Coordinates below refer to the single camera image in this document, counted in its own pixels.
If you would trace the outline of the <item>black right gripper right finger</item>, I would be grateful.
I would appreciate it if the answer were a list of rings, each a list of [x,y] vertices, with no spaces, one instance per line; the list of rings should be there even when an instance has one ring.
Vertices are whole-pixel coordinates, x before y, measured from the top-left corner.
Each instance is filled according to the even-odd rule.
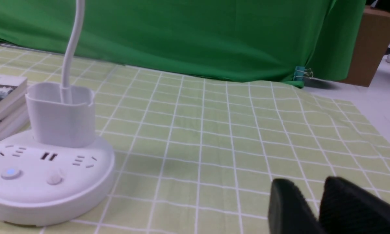
[[[318,220],[328,234],[390,234],[390,204],[342,177],[329,176]]]

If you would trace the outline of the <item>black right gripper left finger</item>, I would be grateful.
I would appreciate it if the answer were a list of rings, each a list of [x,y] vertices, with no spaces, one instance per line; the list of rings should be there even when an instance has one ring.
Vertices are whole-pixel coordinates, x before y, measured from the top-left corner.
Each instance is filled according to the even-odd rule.
[[[324,233],[300,189],[288,179],[272,181],[268,224],[271,234]]]

